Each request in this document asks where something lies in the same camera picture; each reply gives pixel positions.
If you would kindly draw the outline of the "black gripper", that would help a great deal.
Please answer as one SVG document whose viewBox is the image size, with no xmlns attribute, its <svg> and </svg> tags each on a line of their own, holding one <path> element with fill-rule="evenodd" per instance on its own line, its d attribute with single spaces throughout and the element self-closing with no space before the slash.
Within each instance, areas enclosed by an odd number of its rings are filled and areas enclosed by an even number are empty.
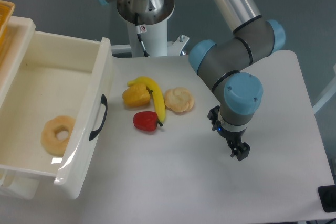
<svg viewBox="0 0 336 224">
<path fill-rule="evenodd" d="M 236 156 L 239 161 L 247 158 L 250 146 L 241 141 L 242 135 L 247 128 L 247 124 L 229 124 L 222 118 L 219 106 L 210 109 L 207 117 L 211 121 L 212 131 L 217 131 L 220 136 L 226 139 L 228 147 L 231 149 L 231 158 Z"/>
</svg>

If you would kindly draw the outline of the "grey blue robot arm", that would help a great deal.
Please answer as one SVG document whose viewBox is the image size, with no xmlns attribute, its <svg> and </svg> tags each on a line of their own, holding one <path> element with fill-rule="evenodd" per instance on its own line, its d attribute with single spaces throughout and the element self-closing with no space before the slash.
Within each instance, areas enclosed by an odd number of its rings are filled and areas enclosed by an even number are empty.
<svg viewBox="0 0 336 224">
<path fill-rule="evenodd" d="M 167 56 L 172 46 L 159 38 L 158 26 L 174 11 L 174 0 L 98 0 L 102 5 L 116 1 L 120 16 L 128 24 L 133 57 Z M 218 45 L 203 40 L 192 48 L 189 63 L 219 101 L 208 113 L 213 131 L 219 133 L 232 156 L 245 159 L 250 146 L 242 135 L 261 103 L 259 79 L 243 69 L 280 50 L 286 34 L 275 20 L 264 20 L 253 0 L 215 0 L 233 38 Z"/>
</svg>

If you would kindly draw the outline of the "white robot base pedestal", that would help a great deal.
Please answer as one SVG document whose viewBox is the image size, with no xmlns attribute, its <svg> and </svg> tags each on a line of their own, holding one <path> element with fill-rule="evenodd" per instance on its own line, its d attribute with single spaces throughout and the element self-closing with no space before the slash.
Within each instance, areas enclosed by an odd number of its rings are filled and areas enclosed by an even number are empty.
<svg viewBox="0 0 336 224">
<path fill-rule="evenodd" d="M 168 20 L 174 0 L 118 0 L 117 10 L 127 25 L 132 57 L 184 55 L 189 37 L 168 40 Z"/>
</svg>

